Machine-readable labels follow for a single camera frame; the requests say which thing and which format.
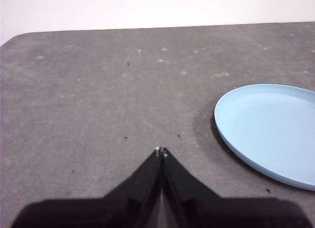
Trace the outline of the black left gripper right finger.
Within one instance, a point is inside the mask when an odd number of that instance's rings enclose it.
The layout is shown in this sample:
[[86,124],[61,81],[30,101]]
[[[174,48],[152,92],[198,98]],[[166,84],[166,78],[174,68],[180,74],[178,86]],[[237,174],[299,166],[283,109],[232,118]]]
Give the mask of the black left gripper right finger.
[[181,228],[308,228],[295,203],[277,198],[223,198],[161,150],[164,197]]

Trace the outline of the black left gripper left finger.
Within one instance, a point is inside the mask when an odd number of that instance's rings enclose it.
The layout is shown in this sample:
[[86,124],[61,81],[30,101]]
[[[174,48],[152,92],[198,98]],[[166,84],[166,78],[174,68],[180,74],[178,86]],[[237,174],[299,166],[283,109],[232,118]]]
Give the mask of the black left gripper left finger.
[[144,228],[159,198],[162,156],[156,148],[103,197],[48,199],[22,209],[14,228]]

